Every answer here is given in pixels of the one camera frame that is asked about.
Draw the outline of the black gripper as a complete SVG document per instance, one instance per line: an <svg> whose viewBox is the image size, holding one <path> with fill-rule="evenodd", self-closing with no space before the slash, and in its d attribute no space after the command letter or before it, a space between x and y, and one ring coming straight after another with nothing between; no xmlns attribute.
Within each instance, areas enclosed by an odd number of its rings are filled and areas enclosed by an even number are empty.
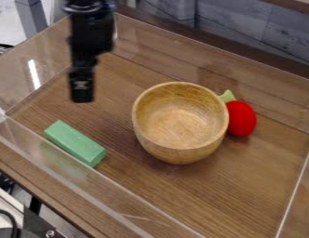
<svg viewBox="0 0 309 238"><path fill-rule="evenodd" d="M112 0L64 0L64 12L71 29L69 98L75 103L88 103L93 101L96 57L109 52L115 44L115 3Z"/></svg>

